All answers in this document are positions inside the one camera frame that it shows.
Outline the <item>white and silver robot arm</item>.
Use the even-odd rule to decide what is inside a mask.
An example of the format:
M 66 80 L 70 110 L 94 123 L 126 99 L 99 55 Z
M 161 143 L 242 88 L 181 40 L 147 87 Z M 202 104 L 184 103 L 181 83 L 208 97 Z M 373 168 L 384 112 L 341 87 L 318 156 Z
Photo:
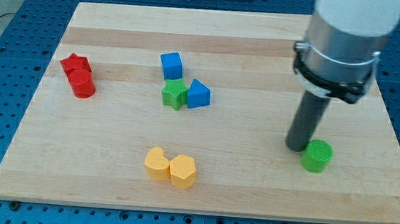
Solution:
M 400 0 L 315 0 L 294 72 L 321 98 L 354 104 L 371 88 L 376 65 L 400 20 Z

